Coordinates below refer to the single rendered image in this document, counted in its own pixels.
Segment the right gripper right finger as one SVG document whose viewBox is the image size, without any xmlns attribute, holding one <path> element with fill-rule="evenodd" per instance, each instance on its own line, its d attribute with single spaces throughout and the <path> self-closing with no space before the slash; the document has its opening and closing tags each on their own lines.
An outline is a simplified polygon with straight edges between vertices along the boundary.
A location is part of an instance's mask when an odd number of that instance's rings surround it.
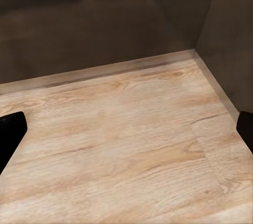
<svg viewBox="0 0 253 224">
<path fill-rule="evenodd" d="M 241 111 L 236 130 L 253 154 L 253 113 Z"/>
</svg>

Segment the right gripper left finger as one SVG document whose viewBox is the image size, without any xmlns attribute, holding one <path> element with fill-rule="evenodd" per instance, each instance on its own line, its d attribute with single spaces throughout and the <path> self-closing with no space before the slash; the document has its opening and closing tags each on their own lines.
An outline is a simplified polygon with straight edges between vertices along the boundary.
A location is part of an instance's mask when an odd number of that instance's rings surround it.
<svg viewBox="0 0 253 224">
<path fill-rule="evenodd" d="M 27 132 L 23 111 L 0 117 L 0 174 Z"/>
</svg>

